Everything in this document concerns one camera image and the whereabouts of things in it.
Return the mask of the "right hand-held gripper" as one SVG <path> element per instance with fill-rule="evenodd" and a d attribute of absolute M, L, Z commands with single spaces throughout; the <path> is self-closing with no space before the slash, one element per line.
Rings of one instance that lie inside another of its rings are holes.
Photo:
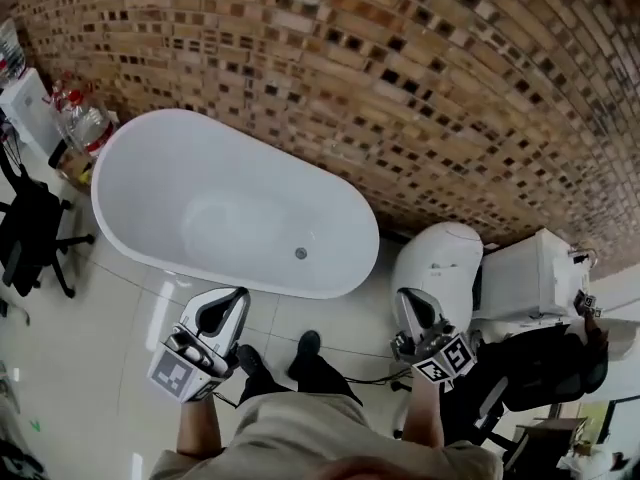
<path fill-rule="evenodd" d="M 476 364 L 467 339 L 442 316 L 437 300 L 415 288 L 395 296 L 400 329 L 391 340 L 394 359 L 431 384 L 452 383 Z"/>

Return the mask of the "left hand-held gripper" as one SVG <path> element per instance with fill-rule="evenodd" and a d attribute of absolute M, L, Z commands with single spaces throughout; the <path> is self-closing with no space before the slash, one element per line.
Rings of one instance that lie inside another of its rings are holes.
<path fill-rule="evenodd" d="M 216 288 L 193 297 L 180 324 L 156 348 L 147 378 L 180 403 L 207 398 L 237 368 L 238 339 L 250 305 L 244 287 Z M 191 331 L 204 331 L 204 340 Z"/>

